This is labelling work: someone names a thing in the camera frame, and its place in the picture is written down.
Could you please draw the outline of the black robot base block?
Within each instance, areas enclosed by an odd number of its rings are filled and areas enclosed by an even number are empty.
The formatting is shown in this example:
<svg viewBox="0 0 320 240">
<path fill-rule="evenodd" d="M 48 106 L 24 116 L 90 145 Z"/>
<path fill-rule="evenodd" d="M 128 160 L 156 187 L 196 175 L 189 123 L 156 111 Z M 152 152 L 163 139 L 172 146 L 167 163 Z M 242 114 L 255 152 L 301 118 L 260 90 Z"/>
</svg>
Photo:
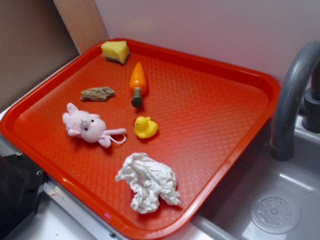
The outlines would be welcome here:
<svg viewBox="0 0 320 240">
<path fill-rule="evenodd" d="M 24 154 L 0 157 L 0 238 L 5 240 L 38 211 L 46 173 Z"/>
</svg>

